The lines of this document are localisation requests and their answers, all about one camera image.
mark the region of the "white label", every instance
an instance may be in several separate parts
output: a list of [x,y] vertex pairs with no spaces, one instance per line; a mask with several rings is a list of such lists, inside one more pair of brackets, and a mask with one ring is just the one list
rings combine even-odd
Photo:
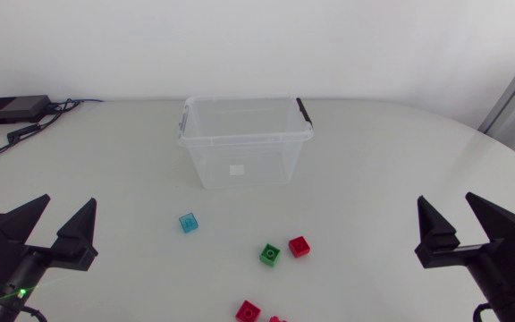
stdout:
[[230,175],[244,175],[243,165],[230,165]]

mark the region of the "lego brick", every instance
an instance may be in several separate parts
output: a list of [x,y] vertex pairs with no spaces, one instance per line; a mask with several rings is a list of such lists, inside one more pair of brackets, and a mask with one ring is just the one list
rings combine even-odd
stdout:
[[305,238],[301,236],[296,239],[290,240],[290,250],[293,253],[293,256],[295,256],[295,258],[298,258],[308,254],[311,248],[305,241]]
[[270,267],[274,267],[275,263],[277,263],[277,259],[279,259],[281,252],[282,251],[275,246],[267,244],[264,247],[264,250],[261,252],[261,255],[259,255],[259,259]]
[[194,214],[189,213],[188,215],[184,215],[180,217],[180,224],[182,225],[182,229],[185,233],[193,231],[198,228],[198,222],[194,217]]
[[236,319],[240,322],[254,322],[258,320],[259,312],[261,312],[261,309],[257,306],[249,301],[244,301],[240,310],[238,310],[238,314],[236,314]]
[[278,317],[271,317],[269,322],[287,322],[286,320],[280,320]]

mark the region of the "black device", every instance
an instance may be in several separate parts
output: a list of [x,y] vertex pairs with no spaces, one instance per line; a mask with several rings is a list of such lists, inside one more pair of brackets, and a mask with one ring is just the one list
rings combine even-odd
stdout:
[[493,309],[502,322],[515,322],[515,215],[471,192],[466,199],[490,242],[459,247],[454,227],[421,196],[415,252],[424,268],[465,266],[488,300],[479,308]]
[[51,248],[25,245],[49,200],[43,195],[0,214],[0,322],[14,321],[22,310],[37,312],[25,302],[49,267],[86,271],[98,254],[92,246],[97,209],[94,199],[57,232]]
[[39,122],[51,104],[47,95],[26,97],[0,97],[0,124]]

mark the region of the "red lego brick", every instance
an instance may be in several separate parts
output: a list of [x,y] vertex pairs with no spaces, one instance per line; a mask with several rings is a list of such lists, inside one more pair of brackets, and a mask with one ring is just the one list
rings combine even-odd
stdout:
[[278,317],[272,317],[269,319],[269,322],[287,322],[286,320],[280,320]]
[[248,301],[244,301],[243,304],[241,304],[238,314],[236,314],[236,319],[240,322],[255,322],[258,320],[259,312],[261,312],[261,309],[257,306]]
[[305,241],[305,238],[301,236],[294,240],[290,240],[290,250],[293,253],[293,256],[295,256],[295,258],[298,258],[308,254],[311,248]]

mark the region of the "green lego brick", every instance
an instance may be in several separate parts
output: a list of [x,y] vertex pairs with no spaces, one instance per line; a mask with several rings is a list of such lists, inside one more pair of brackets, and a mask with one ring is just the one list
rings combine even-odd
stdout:
[[279,259],[279,254],[281,254],[281,252],[282,251],[275,246],[267,244],[264,250],[261,252],[261,255],[259,255],[259,260],[263,261],[270,267],[274,267],[275,263],[277,263],[277,259]]

